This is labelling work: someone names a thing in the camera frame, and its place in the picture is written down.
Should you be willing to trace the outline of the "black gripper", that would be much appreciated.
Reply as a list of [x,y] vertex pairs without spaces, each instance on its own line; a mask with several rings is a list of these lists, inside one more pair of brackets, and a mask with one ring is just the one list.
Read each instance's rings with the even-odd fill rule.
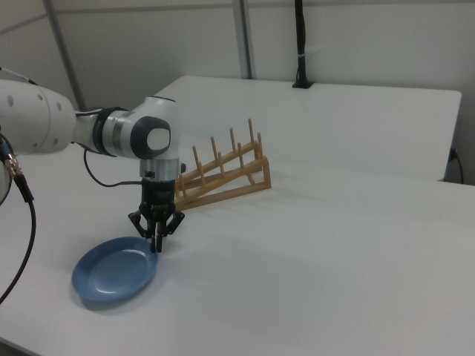
[[[140,210],[128,215],[138,234],[149,241],[151,252],[160,253],[163,239],[173,234],[185,218],[182,211],[175,211],[175,181],[150,181],[143,179]],[[142,224],[143,216],[146,226]]]

